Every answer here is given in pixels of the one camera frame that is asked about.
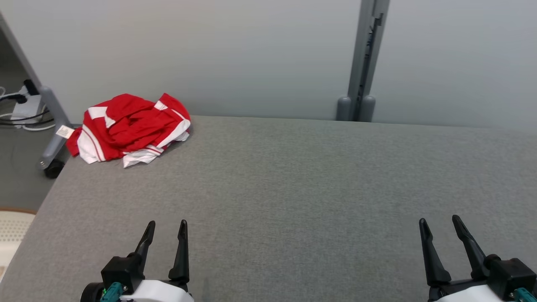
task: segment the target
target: white label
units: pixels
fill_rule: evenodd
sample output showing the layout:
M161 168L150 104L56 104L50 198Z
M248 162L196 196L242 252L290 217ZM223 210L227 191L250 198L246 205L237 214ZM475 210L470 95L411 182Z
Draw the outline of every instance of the white label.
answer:
M66 125L62 125L58 131L56 131L56 135L59 135L65 139L68 139L71 137L72 133L74 132L74 129L71 129L67 127Z

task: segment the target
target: floor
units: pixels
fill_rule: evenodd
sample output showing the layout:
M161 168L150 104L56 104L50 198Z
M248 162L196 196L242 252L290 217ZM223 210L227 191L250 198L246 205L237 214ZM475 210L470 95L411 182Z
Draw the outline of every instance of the floor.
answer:
M0 86L6 88L6 93L13 93L20 90L27 78L0 31ZM13 106L11 100L1 101L0 114L11 112ZM13 126L0 126L0 207L39 209L54 183L37 168L52 135L53 129L30 132Z
M53 129L30 132L0 127L0 207L39 209L54 183L37 168L52 135Z

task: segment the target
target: gray table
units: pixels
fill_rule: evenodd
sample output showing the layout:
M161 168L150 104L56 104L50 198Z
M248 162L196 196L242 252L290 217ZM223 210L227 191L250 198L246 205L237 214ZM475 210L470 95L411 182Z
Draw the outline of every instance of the gray table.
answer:
M196 301L426 301L425 217L454 279L470 275L451 215L485 253L537 269L537 138L507 131L193 117L150 165L69 160L0 287L2 302L78 301L157 227L164 278L188 220Z

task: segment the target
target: teal connector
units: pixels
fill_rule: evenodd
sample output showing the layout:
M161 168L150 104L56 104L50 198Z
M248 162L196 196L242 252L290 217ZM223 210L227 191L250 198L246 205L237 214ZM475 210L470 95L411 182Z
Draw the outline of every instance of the teal connector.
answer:
M114 282L105 291L100 302L118 302L119 297L123 294L123 285L119 282Z
M514 300L516 302L537 302L537 299L523 287L514 291Z

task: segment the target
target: white wall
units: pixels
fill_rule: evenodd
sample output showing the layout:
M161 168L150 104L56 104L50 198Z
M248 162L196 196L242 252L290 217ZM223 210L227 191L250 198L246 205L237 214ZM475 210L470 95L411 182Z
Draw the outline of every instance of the white wall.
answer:
M0 0L68 117L122 93L192 114L333 119L358 0Z
M537 133L535 0L391 0L373 121Z

